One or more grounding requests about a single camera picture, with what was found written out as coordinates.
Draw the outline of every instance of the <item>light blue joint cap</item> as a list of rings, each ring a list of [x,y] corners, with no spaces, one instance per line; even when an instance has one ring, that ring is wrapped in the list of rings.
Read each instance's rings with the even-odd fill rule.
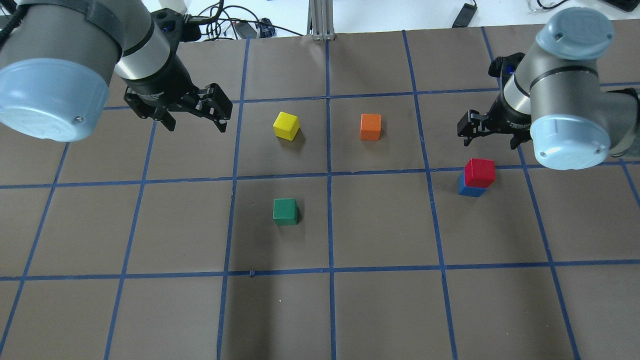
[[[92,69],[59,59],[29,59],[0,70],[0,122],[59,142],[91,135],[109,98]]]
[[[595,60],[613,41],[613,24],[589,8],[568,8],[555,14],[536,35],[546,52],[567,60]]]
[[[593,167],[607,158],[611,146],[602,126],[573,115],[541,117],[533,122],[530,132],[536,159],[555,170]]]

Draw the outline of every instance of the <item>yellow cube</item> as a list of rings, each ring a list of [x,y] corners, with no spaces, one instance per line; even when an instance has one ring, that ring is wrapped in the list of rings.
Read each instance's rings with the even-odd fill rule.
[[[281,111],[280,114],[278,114],[276,121],[273,123],[273,131],[276,133],[276,136],[287,139],[288,141],[293,141],[298,130],[300,130],[298,117],[287,114],[284,111]]]

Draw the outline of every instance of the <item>power adapter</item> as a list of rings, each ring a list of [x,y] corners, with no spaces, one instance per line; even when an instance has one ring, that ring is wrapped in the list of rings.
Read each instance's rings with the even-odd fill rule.
[[[452,28],[466,28],[476,14],[476,10],[478,10],[477,5],[464,4],[458,17],[453,22]]]

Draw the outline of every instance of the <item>orange cube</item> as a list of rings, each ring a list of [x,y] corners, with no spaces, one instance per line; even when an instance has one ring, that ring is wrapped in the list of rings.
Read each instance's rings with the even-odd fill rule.
[[[380,140],[382,132],[382,115],[380,114],[362,114],[360,119],[360,139],[361,140]]]

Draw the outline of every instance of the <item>green cube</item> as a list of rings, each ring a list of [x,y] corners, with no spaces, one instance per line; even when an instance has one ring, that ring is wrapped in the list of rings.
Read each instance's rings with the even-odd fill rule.
[[[297,225],[298,213],[296,199],[273,200],[273,221],[276,222],[276,225]]]

